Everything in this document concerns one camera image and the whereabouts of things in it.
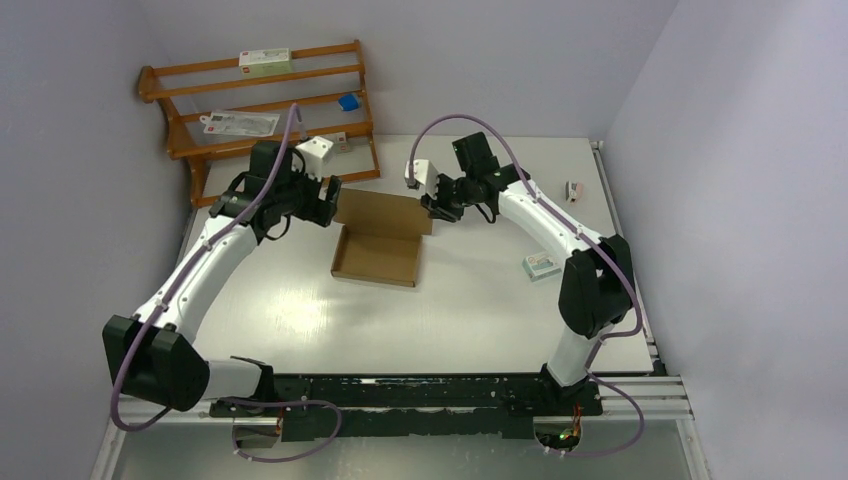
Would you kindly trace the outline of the brown cardboard box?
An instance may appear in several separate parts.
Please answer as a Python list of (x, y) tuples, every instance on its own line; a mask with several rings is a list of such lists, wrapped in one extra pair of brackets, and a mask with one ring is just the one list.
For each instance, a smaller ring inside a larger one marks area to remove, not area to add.
[(423, 239), (433, 222), (406, 196), (344, 188), (334, 221), (341, 225), (333, 277), (414, 288)]

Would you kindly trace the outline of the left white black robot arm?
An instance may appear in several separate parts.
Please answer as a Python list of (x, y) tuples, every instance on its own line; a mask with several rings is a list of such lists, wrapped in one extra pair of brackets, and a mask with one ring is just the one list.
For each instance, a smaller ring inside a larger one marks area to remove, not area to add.
[(328, 226), (342, 181), (324, 177), (331, 141), (310, 137), (294, 147), (256, 143), (247, 170), (208, 210), (196, 242), (153, 296), (130, 317), (115, 315), (102, 331), (113, 385), (176, 411), (202, 400), (236, 397), (249, 414), (273, 409), (272, 368), (232, 356), (207, 360), (194, 348), (206, 314), (238, 266), (278, 224), (293, 219)]

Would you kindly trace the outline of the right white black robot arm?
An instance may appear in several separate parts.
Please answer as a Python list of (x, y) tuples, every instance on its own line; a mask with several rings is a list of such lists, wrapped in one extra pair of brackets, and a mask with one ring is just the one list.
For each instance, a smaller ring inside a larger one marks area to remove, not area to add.
[(633, 309), (636, 295), (631, 250), (620, 235), (604, 236), (551, 201), (516, 161), (501, 165), (487, 137), (478, 132), (456, 140), (461, 176), (439, 172), (430, 161), (411, 158), (405, 179), (423, 191), (422, 206), (433, 219), (455, 223), (469, 207), (487, 206), (494, 218), (512, 221), (562, 266), (557, 307), (565, 324), (543, 366), (542, 406), (562, 414), (578, 399), (582, 382), (603, 339)]

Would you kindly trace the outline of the small white box on shelf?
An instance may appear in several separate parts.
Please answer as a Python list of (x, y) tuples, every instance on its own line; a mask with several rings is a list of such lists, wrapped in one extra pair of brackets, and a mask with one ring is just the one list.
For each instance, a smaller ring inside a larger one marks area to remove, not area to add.
[(351, 146), (345, 132), (333, 133), (329, 136), (329, 138), (333, 143), (333, 149), (336, 154), (345, 154), (351, 150)]

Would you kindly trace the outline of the white teal box on table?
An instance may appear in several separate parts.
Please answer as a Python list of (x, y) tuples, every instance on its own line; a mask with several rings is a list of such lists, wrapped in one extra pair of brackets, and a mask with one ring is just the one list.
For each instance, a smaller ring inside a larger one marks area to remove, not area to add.
[(538, 282), (562, 272), (558, 260), (547, 252), (526, 256), (522, 260), (521, 266), (531, 282)]

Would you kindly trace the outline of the white green box top shelf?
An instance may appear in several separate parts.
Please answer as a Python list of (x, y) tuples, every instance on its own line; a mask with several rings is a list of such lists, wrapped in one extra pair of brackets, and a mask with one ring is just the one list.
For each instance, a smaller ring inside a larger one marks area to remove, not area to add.
[(294, 71), (288, 48), (243, 51), (238, 60), (238, 68), (244, 78), (282, 75)]

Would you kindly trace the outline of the blue small block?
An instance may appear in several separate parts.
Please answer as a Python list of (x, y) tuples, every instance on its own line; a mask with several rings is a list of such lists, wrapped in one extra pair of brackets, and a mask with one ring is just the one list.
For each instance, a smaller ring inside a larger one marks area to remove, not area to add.
[(337, 103), (344, 112), (351, 112), (361, 107), (360, 97), (355, 93), (348, 93), (338, 98)]

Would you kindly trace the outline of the small pink white stapler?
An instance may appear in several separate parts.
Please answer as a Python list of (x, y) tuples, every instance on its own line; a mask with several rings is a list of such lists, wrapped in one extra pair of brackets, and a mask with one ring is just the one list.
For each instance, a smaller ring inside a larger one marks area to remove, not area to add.
[(584, 186), (581, 182), (568, 181), (565, 185), (566, 200), (569, 203), (578, 202), (583, 195)]

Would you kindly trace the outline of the clear plastic blister package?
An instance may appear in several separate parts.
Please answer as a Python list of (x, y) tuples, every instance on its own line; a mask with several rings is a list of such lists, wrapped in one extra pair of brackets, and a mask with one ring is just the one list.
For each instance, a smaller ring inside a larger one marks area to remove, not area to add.
[(212, 111), (199, 117), (207, 135), (267, 137), (273, 135), (279, 123), (279, 114), (262, 114), (241, 111)]

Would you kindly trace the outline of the orange wooden shelf rack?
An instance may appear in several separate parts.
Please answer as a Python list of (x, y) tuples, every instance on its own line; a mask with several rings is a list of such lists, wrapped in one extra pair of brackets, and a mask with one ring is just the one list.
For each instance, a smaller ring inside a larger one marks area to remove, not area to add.
[(327, 175), (344, 182), (381, 176), (375, 121), (362, 44), (243, 51), (235, 58), (166, 67), (145, 66), (138, 95), (165, 117), (168, 156), (190, 170), (189, 199), (210, 206), (207, 179), (218, 161), (245, 157), (261, 140), (281, 140), (286, 115), (298, 105), (302, 125), (291, 140), (321, 136), (335, 142)]

